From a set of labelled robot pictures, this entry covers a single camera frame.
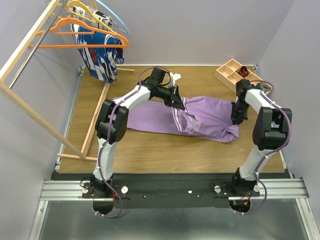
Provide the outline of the purple trousers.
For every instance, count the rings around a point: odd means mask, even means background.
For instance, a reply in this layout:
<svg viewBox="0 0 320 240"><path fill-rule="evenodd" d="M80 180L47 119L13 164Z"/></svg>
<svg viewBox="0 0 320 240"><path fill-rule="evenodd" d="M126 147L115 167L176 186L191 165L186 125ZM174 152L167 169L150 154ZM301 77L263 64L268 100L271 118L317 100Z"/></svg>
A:
<svg viewBox="0 0 320 240"><path fill-rule="evenodd" d="M208 96L182 97L184 110L147 101L129 111L127 128L143 132L184 135L220 143L239 137L231 120L232 102Z"/></svg>

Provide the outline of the orange plastic hanger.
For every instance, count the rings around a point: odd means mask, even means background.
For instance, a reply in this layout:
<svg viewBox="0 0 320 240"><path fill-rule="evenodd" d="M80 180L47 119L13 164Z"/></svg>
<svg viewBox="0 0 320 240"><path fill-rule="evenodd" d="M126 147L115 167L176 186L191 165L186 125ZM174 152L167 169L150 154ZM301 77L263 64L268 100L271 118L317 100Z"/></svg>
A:
<svg viewBox="0 0 320 240"><path fill-rule="evenodd" d="M64 26L69 26L69 25L78 25L79 27L84 28L85 30L89 31L61 31L60 29L63 28ZM94 36L96 33L101 33L106 36L112 36L115 37L116 39L120 40L121 44L52 44L52 45L44 45L42 44L42 41L44 37L47 35L47 33L54 33L56 35L71 35L71 36L77 36L77 37L84 37L85 35L88 36ZM109 30L103 30L97 27L89 26L85 22L72 18L72 17L65 17L61 18L55 26L51 27L48 30L42 30L38 32L36 35L40 36L38 41L36 42L35 45L29 45L28 48L30 49L63 49L63 48L127 48L130 46L129 40L124 37L123 35L112 31L112 29Z"/></svg>

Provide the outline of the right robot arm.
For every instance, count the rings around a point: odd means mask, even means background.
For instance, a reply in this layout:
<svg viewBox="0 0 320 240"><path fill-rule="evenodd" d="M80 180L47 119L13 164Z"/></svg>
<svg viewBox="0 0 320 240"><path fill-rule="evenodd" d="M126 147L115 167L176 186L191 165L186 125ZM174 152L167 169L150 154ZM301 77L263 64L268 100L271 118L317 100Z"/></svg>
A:
<svg viewBox="0 0 320 240"><path fill-rule="evenodd" d="M257 112L252 132L253 147L244 164L232 177L230 191L236 196L251 193L266 162L289 143L293 112L272 101L259 84L241 79L235 85L236 101L232 103L231 120L235 125L248 119L248 109Z"/></svg>

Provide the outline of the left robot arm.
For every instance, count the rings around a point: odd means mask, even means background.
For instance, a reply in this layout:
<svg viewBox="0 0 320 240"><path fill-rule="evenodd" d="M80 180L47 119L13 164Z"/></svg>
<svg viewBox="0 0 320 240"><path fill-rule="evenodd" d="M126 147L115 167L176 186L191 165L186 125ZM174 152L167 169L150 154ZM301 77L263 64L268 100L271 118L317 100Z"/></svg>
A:
<svg viewBox="0 0 320 240"><path fill-rule="evenodd" d="M151 75L145 80L139 80L133 90L116 100L106 99L101 106L95 124L98 137L97 161L90 177L90 186L101 198L115 191L108 181L113 176L116 148L125 136L130 111L152 98L162 99L167 107L185 109L176 85L181 75L160 66L150 69Z"/></svg>

